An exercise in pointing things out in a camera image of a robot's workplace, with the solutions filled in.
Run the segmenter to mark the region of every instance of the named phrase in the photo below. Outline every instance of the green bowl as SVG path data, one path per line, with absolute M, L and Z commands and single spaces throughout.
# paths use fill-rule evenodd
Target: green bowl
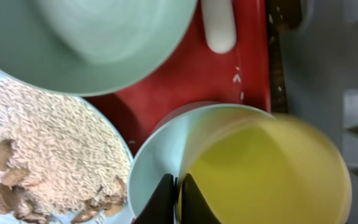
M 118 91 L 145 78 L 170 56 L 186 32 L 197 3 L 196 0 L 111 2 L 117 2 L 112 13 L 117 18 L 122 15 L 125 24 L 136 24 L 146 18 L 148 22 L 141 29 L 145 40 L 141 44 L 135 42 L 138 45 L 135 50 L 112 62 L 89 63 L 70 43 L 65 44 L 64 35 L 51 26 L 51 20 L 61 25 L 58 17 L 61 14 L 48 20 L 42 16 L 37 1 L 0 0 L 0 70 L 31 86 L 57 93 L 93 96 Z M 140 14 L 128 14 L 121 7 L 129 12 L 137 12 L 130 10 L 137 7 Z M 122 36 L 111 41 L 115 46 L 129 45 Z

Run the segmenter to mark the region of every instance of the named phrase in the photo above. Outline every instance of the red tray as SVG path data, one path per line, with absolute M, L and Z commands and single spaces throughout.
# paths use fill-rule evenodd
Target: red tray
M 233 5 L 237 44 L 229 53 L 206 45 L 198 5 L 182 42 L 153 74 L 119 92 L 86 98 L 117 127 L 133 155 L 164 116 L 188 103 L 212 100 L 270 111 L 265 1 Z M 236 74 L 241 82 L 233 82 Z

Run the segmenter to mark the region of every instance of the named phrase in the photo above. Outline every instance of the yellow liquid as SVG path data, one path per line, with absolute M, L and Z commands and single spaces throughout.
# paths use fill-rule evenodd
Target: yellow liquid
M 270 137 L 272 128 L 286 148 Z M 308 142 L 307 134 L 285 139 L 285 131 L 242 129 L 210 146 L 192 165 L 189 173 L 221 223 L 339 223 L 350 188 L 337 154 L 322 149 L 321 142 Z M 318 156 L 313 149 L 321 151 Z

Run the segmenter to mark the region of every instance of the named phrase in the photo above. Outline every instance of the rice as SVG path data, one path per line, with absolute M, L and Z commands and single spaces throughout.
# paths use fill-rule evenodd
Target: rice
M 129 161 L 120 139 L 81 100 L 0 79 L 0 141 L 13 139 L 8 165 L 30 170 L 27 186 L 35 211 L 82 210 L 84 201 L 121 195 Z

